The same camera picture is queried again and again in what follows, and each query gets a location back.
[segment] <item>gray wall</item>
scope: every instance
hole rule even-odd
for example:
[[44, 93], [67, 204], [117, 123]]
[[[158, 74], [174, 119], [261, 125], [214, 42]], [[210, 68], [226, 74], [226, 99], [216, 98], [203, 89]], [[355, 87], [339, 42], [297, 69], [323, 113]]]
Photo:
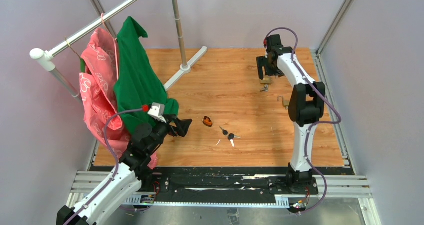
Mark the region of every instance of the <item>gray wall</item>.
[[384, 225], [422, 224], [423, 0], [355, 0], [322, 56]]
[[[124, 0], [100, 0], [108, 11]], [[178, 0], [188, 48], [261, 48], [265, 35], [289, 27], [299, 35], [299, 46], [317, 48], [344, 0]], [[171, 0], [139, 0], [112, 19], [118, 32], [127, 16], [147, 31], [149, 48], [177, 48]], [[282, 33], [284, 44], [293, 36]]]
[[[83, 106], [38, 63], [48, 50], [97, 15], [89, 0], [0, 0], [1, 224], [56, 224], [77, 170], [93, 150]], [[75, 44], [77, 51], [88, 40]], [[69, 49], [53, 60], [78, 85]]]

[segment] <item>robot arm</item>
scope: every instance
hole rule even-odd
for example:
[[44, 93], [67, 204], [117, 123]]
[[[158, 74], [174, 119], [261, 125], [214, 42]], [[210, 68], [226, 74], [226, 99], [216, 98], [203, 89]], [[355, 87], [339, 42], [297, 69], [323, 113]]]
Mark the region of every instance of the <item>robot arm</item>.
[[[293, 87], [288, 114], [294, 125], [294, 150], [288, 164], [286, 185], [295, 192], [297, 188], [303, 189], [313, 183], [312, 168], [307, 162], [305, 147], [310, 156], [316, 126], [310, 130], [307, 143], [306, 137], [308, 128], [324, 115], [324, 101], [313, 91], [305, 79], [308, 79], [322, 95], [325, 95], [326, 87], [323, 82], [316, 82], [308, 75], [294, 54], [293, 60], [299, 65], [305, 76], [301, 74], [292, 61], [293, 49], [282, 45], [280, 35], [267, 37], [265, 44], [266, 56], [256, 58], [259, 78], [264, 78], [263, 68], [265, 68], [266, 75], [286, 76]], [[312, 97], [312, 100], [307, 100], [307, 96]]]
[[56, 225], [64, 225], [66, 222], [75, 225], [101, 225], [129, 196], [152, 185], [153, 171], [148, 167], [152, 160], [151, 155], [164, 143], [167, 135], [185, 137], [192, 123], [191, 119], [180, 120], [174, 114], [163, 114], [164, 108], [165, 105], [159, 103], [151, 105], [147, 114], [157, 120], [156, 125], [152, 127], [149, 123], [140, 124], [132, 134], [119, 164], [73, 208], [62, 207], [57, 214]]

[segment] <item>green shirt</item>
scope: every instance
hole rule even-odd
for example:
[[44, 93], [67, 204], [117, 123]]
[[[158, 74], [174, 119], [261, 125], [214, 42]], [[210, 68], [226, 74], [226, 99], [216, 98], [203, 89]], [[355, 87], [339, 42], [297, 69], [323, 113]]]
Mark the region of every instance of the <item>green shirt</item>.
[[[147, 38], [147, 32], [129, 16], [117, 35], [119, 79], [113, 90], [116, 94], [118, 112], [159, 103], [165, 105], [164, 114], [178, 115], [178, 102], [168, 98], [164, 85], [150, 66], [140, 37]], [[133, 134], [141, 123], [148, 122], [152, 127], [156, 124], [147, 112], [142, 111], [122, 114], [121, 118], [130, 134]]]

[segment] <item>wooden table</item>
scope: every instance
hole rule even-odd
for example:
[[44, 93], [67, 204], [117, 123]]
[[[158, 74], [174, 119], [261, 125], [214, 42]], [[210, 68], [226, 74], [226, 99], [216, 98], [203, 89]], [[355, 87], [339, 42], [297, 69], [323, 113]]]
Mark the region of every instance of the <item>wooden table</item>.
[[[190, 59], [198, 49], [188, 49]], [[264, 49], [209, 49], [191, 72], [169, 90], [178, 101], [180, 119], [193, 119], [185, 138], [167, 136], [158, 150], [158, 166], [287, 166], [293, 152], [294, 127], [282, 102], [290, 99], [292, 87], [285, 77], [272, 78], [268, 92], [258, 78], [256, 57]], [[150, 63], [165, 83], [181, 64], [178, 49], [150, 49]], [[298, 60], [318, 80], [308, 48], [298, 48]], [[204, 116], [213, 121], [203, 125]], [[330, 120], [327, 108], [321, 120]], [[219, 126], [241, 137], [235, 147]], [[312, 162], [319, 167], [343, 166], [342, 154], [332, 125], [318, 126], [313, 141]], [[109, 151], [100, 146], [95, 166], [113, 166]]]

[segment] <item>white rack foot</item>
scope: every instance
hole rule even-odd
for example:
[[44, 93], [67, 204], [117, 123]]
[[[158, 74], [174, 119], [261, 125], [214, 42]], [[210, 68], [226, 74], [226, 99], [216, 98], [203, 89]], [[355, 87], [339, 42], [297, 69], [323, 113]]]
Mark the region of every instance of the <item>white rack foot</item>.
[[203, 55], [205, 55], [205, 53], [208, 51], [207, 47], [202, 47], [200, 49], [200, 51], [198, 51], [188, 62], [187, 68], [184, 68], [183, 65], [181, 64], [179, 71], [177, 71], [175, 73], [174, 76], [171, 77], [171, 79], [169, 81], [167, 81], [165, 83], [165, 85], [163, 85], [165, 87], [165, 90], [168, 91], [174, 84], [176, 84], [178, 82], [178, 80], [180, 80], [180, 78], [183, 77], [184, 74], [188, 74], [191, 70], [192, 67], [195, 63], [197, 63], [199, 61], [199, 59], [201, 59], [203, 57]]

